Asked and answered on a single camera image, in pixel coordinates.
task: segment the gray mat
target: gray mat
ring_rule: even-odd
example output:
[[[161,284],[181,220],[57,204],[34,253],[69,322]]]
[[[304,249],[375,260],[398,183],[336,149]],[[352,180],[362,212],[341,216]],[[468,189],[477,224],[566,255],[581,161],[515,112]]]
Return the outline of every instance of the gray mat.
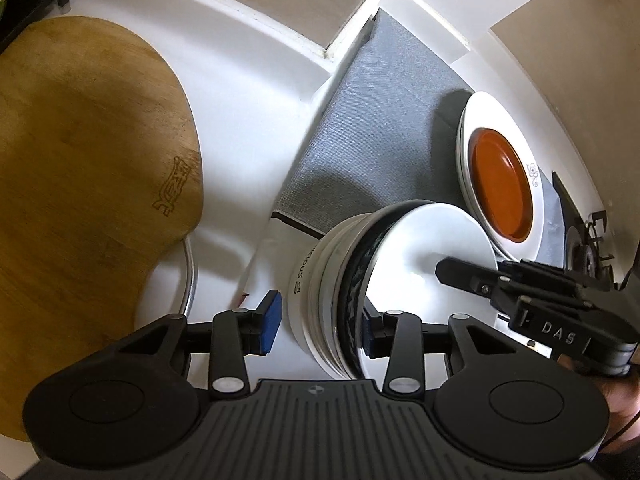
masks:
[[[414,198],[466,210],[455,143],[471,94],[443,60],[380,10],[276,210],[324,233],[351,216]],[[551,185],[543,189],[545,197],[547,189],[556,195]],[[553,236],[548,242],[556,243]]]

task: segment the metal rivet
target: metal rivet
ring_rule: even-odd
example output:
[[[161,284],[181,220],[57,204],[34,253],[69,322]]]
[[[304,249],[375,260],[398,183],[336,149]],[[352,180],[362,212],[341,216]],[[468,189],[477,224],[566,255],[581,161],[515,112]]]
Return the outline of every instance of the metal rivet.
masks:
[[[389,381],[389,388],[397,394],[412,394],[420,389],[420,383],[411,377],[396,377]]]
[[[220,377],[213,381],[211,386],[221,394],[234,394],[244,388],[244,381],[237,377]]]

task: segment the wooden cutting board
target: wooden cutting board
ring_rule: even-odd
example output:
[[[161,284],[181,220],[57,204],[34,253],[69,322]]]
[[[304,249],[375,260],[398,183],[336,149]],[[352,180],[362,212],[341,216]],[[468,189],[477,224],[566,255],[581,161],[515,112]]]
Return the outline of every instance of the wooden cutting board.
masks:
[[[201,212],[191,110],[149,44],[64,17],[0,55],[0,433],[26,440],[30,389],[132,331]]]

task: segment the orange bowl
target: orange bowl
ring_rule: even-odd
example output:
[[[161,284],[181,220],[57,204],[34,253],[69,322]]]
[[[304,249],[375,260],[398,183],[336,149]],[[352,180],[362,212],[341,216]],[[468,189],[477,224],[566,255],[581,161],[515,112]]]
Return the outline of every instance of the orange bowl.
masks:
[[[501,236],[523,242],[533,224],[533,198],[527,173],[500,133],[476,130],[470,141],[471,181],[482,212]]]

